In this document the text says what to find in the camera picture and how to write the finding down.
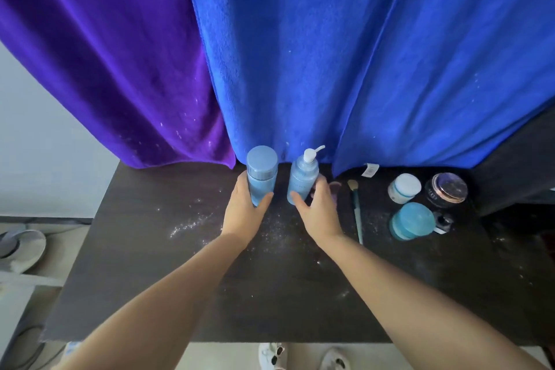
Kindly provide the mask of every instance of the person's left hand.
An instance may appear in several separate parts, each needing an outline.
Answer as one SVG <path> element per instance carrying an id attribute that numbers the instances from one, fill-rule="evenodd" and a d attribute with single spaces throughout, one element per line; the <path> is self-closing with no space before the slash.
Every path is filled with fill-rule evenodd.
<path id="1" fill-rule="evenodd" d="M 246 247 L 258 232 L 273 196 L 274 193 L 267 193 L 258 207 L 255 207 L 250 199 L 246 171 L 243 171 L 237 178 L 232 196 L 225 209 L 224 226 L 221 233 L 238 236 Z"/>

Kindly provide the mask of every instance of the sneaker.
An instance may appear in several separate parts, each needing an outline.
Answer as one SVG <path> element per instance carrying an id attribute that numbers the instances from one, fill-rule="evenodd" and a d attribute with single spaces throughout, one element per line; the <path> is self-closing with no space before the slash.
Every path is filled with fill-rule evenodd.
<path id="1" fill-rule="evenodd" d="M 258 346 L 260 370 L 286 370 L 287 347 L 281 342 L 267 342 Z"/>
<path id="2" fill-rule="evenodd" d="M 322 359 L 320 370 L 351 370 L 351 365 L 337 348 L 330 348 Z"/>

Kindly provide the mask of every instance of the makeup brush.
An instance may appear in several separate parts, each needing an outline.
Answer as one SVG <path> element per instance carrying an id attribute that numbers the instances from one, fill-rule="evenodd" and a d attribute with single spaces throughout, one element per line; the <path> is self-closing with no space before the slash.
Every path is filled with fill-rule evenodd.
<path id="1" fill-rule="evenodd" d="M 358 182 L 357 180 L 349 180 L 347 182 L 352 191 L 352 206 L 355 209 L 356 232 L 358 233 L 358 242 L 362 244 L 362 219 L 360 218 L 360 201 L 358 200 Z"/>

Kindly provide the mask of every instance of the table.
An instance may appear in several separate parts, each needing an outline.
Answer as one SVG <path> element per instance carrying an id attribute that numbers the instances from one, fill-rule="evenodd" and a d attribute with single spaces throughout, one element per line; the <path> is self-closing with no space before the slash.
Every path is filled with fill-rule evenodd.
<path id="1" fill-rule="evenodd" d="M 280 165 L 275 196 L 260 231 L 222 280 L 193 341 L 389 342 L 288 203 L 289 169 L 289 164 Z M 120 164 L 48 318 L 44 338 L 84 339 L 119 307 L 214 239 L 243 170 L 242 165 L 229 170 L 207 163 L 135 170 Z M 405 171 L 422 183 L 436 172 L 380 169 L 365 178 L 360 177 L 362 169 L 354 169 L 338 177 L 343 186 L 337 209 L 344 232 L 357 239 L 346 184 L 356 177 L 367 248 L 438 288 L 516 343 L 553 343 L 552 268 L 534 260 L 531 265 L 520 263 L 520 254 L 515 259 L 514 252 L 503 253 L 503 241 L 490 240 L 471 202 L 450 210 L 455 231 L 409 242 L 392 237 L 388 222 L 400 205 L 388 197 L 387 186 Z M 329 166 L 322 165 L 321 172 L 331 177 Z M 415 201 L 429 206 L 423 194 Z M 526 243 L 516 245 L 533 252 Z"/>

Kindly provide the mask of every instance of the white jar lid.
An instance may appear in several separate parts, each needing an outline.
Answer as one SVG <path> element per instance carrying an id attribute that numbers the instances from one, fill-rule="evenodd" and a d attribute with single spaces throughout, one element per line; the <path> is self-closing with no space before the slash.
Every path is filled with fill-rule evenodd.
<path id="1" fill-rule="evenodd" d="M 420 193 L 422 184 L 412 174 L 403 173 L 395 179 L 395 189 L 406 197 L 413 197 Z"/>

